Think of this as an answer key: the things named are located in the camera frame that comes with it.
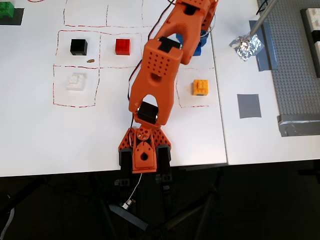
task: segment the orange robotic arm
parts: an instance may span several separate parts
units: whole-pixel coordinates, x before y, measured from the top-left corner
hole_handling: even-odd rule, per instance
[[[167,123],[174,104],[174,82],[179,65],[190,62],[201,30],[209,29],[217,4],[218,0],[177,0],[155,38],[144,46],[141,69],[129,100],[129,110],[141,127],[128,129],[119,146],[119,152],[133,146],[133,173],[156,172],[156,148],[163,145],[171,148],[160,128]],[[172,34],[182,35],[181,49],[180,43],[167,38]],[[143,102],[147,95],[155,97],[157,106]]]

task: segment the blue lego brick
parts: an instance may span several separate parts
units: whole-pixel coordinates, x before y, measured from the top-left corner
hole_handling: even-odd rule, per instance
[[[204,34],[206,34],[206,31],[201,30],[201,35],[204,35]],[[175,36],[176,36],[176,39],[179,41],[179,43],[181,43],[181,44],[183,45],[183,44],[184,44],[184,39],[183,39],[182,35],[179,34],[179,33],[176,33]],[[203,46],[207,43],[208,37],[209,37],[209,34],[208,34],[207,36],[204,36],[204,37],[201,37],[201,38],[200,38],[200,43],[199,43],[199,45],[200,45],[201,47],[203,47]]]
[[[176,39],[178,39],[179,43],[181,43],[183,45],[184,44],[184,38],[182,37],[182,35],[179,34],[179,33],[176,33],[175,36],[176,36]]]
[[[196,47],[196,50],[194,52],[193,56],[200,56],[201,55],[201,47],[204,46],[207,42],[207,36],[203,37],[203,40],[201,39],[199,42],[199,45]],[[179,41],[179,43],[181,43],[182,45],[184,44],[184,39],[182,37],[181,34],[176,33],[176,39]]]
[[[193,56],[200,56],[201,55],[201,46],[200,44],[196,47]]]
[[[204,34],[206,34],[206,31],[201,30],[201,35],[204,35]],[[209,37],[209,34],[208,34],[207,36],[204,36],[204,37],[201,37],[201,38],[200,38],[200,45],[201,45],[201,47],[203,47],[204,45],[206,45],[208,37]]]

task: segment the gray tape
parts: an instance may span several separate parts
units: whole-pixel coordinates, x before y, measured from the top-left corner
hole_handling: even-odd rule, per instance
[[[320,135],[320,114],[281,115],[278,125],[282,137]]]
[[[249,21],[250,28],[253,28],[256,22],[257,21]],[[256,55],[259,71],[262,72],[277,69],[278,62],[269,23],[264,22],[256,34],[264,45],[264,48]]]
[[[261,118],[258,94],[238,94],[237,97],[241,119]]]

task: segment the black cable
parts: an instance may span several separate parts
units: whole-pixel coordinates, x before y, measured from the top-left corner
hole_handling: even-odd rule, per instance
[[[151,29],[151,31],[150,31],[150,33],[149,33],[149,35],[148,35],[148,40],[150,40],[150,36],[151,36],[152,32],[155,30],[156,26],[159,24],[159,22],[160,22],[160,20],[162,19],[163,15],[164,15],[165,12],[170,8],[170,6],[173,4],[174,1],[175,1],[175,0],[169,1],[170,4],[166,7],[165,10],[163,10],[163,12],[161,13],[158,21],[155,23],[155,25],[154,25],[153,28]]]
[[[170,2],[170,4],[166,7],[165,10],[163,10],[163,12],[161,13],[158,21],[155,23],[155,25],[153,26],[153,28],[151,29],[151,31],[149,32],[148,34],[148,41],[150,40],[150,37],[151,37],[151,34],[153,33],[153,31],[155,30],[156,26],[159,24],[160,20],[162,19],[162,17],[164,16],[165,12],[170,8],[170,6],[173,4],[175,5],[175,3],[173,3],[175,0],[168,0]],[[132,79],[132,77],[134,76],[134,74],[136,73],[137,69],[139,68],[139,66],[141,65],[142,63],[142,59],[140,60],[140,62],[137,64],[137,66],[134,68],[133,72],[131,73],[130,77],[129,77],[129,87],[128,87],[128,95],[127,95],[127,98],[128,98],[128,101],[130,101],[130,81]]]
[[[261,6],[259,7],[259,9],[258,9],[258,11],[256,12],[255,15],[258,15],[259,13],[263,12],[263,11],[266,9],[266,8],[262,9],[262,7],[263,7],[265,4],[268,6],[268,0],[264,0],[264,2],[261,4]]]
[[[136,73],[136,71],[139,68],[139,66],[141,65],[141,63],[142,63],[142,59],[140,60],[140,62],[135,67],[135,69],[133,70],[133,72],[131,73],[131,75],[129,77],[129,87],[128,87],[128,95],[127,95],[128,101],[130,101],[130,81],[131,81],[132,77],[134,76],[134,74]]]

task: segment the aluminum foil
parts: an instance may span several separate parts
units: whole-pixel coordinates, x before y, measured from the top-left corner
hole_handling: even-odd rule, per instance
[[[251,39],[248,35],[238,36],[229,46],[232,47],[234,44],[238,44],[234,50],[244,61],[257,55],[265,47],[256,34]]]

